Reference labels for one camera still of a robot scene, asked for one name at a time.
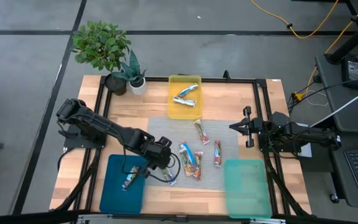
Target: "white plant pot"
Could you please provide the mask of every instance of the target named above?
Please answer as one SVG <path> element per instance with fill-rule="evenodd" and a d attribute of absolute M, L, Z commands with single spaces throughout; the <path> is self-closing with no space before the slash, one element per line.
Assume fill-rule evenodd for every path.
<path fill-rule="evenodd" d="M 146 92 L 147 89 L 147 85 L 146 85 L 146 79 L 143 78 L 143 85 L 139 86 L 139 87 L 133 87 L 131 85 L 131 83 L 129 82 L 129 87 L 131 88 L 132 92 L 135 95 L 143 95 Z"/>

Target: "black desk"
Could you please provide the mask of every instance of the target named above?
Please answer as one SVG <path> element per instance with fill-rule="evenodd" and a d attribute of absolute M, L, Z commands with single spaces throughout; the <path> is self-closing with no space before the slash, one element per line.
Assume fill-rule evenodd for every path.
<path fill-rule="evenodd" d="M 331 65 L 324 55 L 317 56 L 316 63 L 324 87 L 342 82 L 341 65 Z M 326 94 L 331 111 L 334 112 L 357 97 L 358 90 L 339 85 L 327 89 Z M 358 149 L 358 100 L 314 127 L 336 127 L 340 131 L 342 147 L 330 153 L 333 172 L 327 172 L 331 172 L 337 196 L 346 199 L 348 205 L 358 207 L 358 186 L 344 154 L 345 151 Z"/>

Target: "green leafy plant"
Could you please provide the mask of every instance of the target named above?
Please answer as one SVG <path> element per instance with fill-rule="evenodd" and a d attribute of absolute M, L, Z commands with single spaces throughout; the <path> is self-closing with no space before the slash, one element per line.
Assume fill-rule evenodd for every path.
<path fill-rule="evenodd" d="M 106 68 L 110 72 L 114 68 L 121 69 L 120 58 L 125 58 L 125 49 L 129 53 L 126 32 L 118 30 L 118 26 L 106 22 L 87 23 L 82 25 L 73 36 L 73 52 L 78 63 L 90 63 L 94 68 Z"/>
<path fill-rule="evenodd" d="M 129 56 L 129 66 L 125 62 L 121 62 L 122 69 L 124 72 L 112 72 L 112 75 L 115 77 L 123 78 L 129 82 L 137 82 L 144 77 L 144 73 L 140 72 L 140 65 L 137 61 L 135 53 L 131 50 L 131 54 Z"/>

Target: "wooden tabletop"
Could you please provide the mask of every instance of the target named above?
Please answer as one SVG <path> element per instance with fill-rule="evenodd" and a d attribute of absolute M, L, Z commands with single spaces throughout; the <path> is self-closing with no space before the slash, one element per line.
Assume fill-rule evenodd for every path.
<path fill-rule="evenodd" d="M 100 76 L 85 75 L 78 98 L 85 101 L 93 109 L 98 94 Z M 253 87 L 246 83 L 203 83 L 203 119 L 238 120 L 243 117 L 242 109 L 251 106 L 251 118 L 256 116 Z M 280 80 L 267 80 L 267 89 L 272 112 L 279 111 L 288 115 L 287 104 Z M 259 89 L 263 117 L 267 119 L 262 89 Z M 108 118 L 121 126 L 131 126 L 144 131 L 148 129 L 149 117 L 167 117 L 168 82 L 147 82 L 144 96 L 135 96 L 128 91 L 123 96 L 113 95 Z M 246 136 L 239 134 L 239 158 L 263 159 L 259 151 L 257 136 L 255 146 L 246 148 Z M 85 150 L 74 149 L 67 154 L 60 165 L 60 171 L 53 191 L 50 208 L 59 206 L 77 184 Z M 96 185 L 94 188 L 91 210 L 99 212 L 99 204 L 103 191 L 104 176 L 108 157 L 111 154 L 122 154 L 122 146 L 109 136 L 106 147 L 102 150 L 99 162 Z M 302 208 L 311 213 L 309 199 L 301 165 L 295 159 L 282 159 L 285 184 L 295 200 Z M 84 187 L 80 208 L 85 207 L 88 183 Z M 278 211 L 283 213 L 280 191 L 275 185 Z M 227 215 L 224 192 L 221 190 L 192 189 L 183 187 L 145 186 L 141 213 L 153 214 L 192 214 L 192 215 Z"/>

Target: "yellow cable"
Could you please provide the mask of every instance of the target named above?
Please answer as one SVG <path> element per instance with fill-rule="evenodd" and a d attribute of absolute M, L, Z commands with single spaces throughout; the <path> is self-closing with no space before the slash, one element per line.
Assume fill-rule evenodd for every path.
<path fill-rule="evenodd" d="M 254 0 L 250 0 L 250 1 L 251 1 L 258 9 L 260 9 L 260 10 L 263 11 L 264 13 L 269 14 L 269 15 L 271 15 L 271 16 L 273 16 L 273 17 L 276 17 L 277 19 L 280 19 L 280 20 L 283 21 L 286 25 L 289 25 L 289 24 L 290 24 L 289 22 L 287 22 L 287 21 L 286 21 L 285 19 L 283 19 L 282 17 L 280 17 L 280 16 L 278 16 L 278 15 L 275 15 L 275 14 L 273 14 L 273 13 L 271 13 L 271 12 L 268 12 L 268 11 L 266 11 L 265 9 L 262 9 L 258 4 L 255 3 Z M 314 35 L 314 34 L 320 29 L 320 27 L 327 21 L 328 17 L 331 15 L 331 13 L 333 12 L 333 10 L 335 9 L 336 4 L 338 3 L 338 1 L 339 1 L 339 0 L 336 0 L 336 1 L 335 1 L 334 5 L 332 6 L 332 8 L 331 8 L 331 10 L 329 11 L 329 13 L 327 14 L 327 16 L 324 18 L 324 20 L 320 23 L 320 25 L 319 25 L 311 34 L 302 37 L 302 36 L 299 36 L 299 35 L 295 32 L 295 30 L 292 29 L 292 27 L 290 27 L 290 29 L 291 29 L 291 31 L 293 32 L 293 34 L 295 35 L 295 37 L 297 37 L 297 38 L 299 38 L 299 39 L 307 39 L 307 38 L 311 37 L 312 35 Z"/>
<path fill-rule="evenodd" d="M 328 53 L 332 47 L 334 47 L 334 45 L 339 41 L 339 39 L 343 36 L 343 33 L 345 33 L 345 31 L 352 25 L 353 21 L 350 21 L 350 23 L 348 23 L 348 25 L 342 30 L 342 32 L 339 34 L 339 36 L 335 39 L 335 41 L 328 47 L 328 49 L 325 51 L 325 54 Z M 314 73 L 317 71 L 317 67 L 314 66 L 313 72 L 310 75 L 309 78 L 309 82 L 308 82 L 308 86 L 311 83 L 311 80 L 313 79 L 313 75 Z M 309 87 L 306 88 L 306 90 L 303 93 L 295 93 L 295 96 L 302 99 L 303 96 L 306 95 L 306 93 L 308 92 Z"/>

